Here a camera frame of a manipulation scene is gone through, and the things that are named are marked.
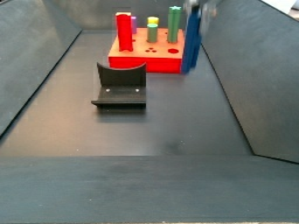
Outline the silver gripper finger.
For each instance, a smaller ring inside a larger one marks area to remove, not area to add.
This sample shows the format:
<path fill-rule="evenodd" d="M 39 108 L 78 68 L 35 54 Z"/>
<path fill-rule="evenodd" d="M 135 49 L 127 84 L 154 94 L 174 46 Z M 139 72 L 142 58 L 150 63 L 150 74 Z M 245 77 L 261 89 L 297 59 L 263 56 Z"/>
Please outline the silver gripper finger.
<path fill-rule="evenodd" d="M 201 0 L 185 0 L 183 8 L 189 15 L 201 8 Z"/>
<path fill-rule="evenodd" d="M 221 0 L 207 0 L 205 5 L 202 6 L 202 29 L 205 31 L 209 30 L 211 20 L 218 15 L 218 4 Z"/>

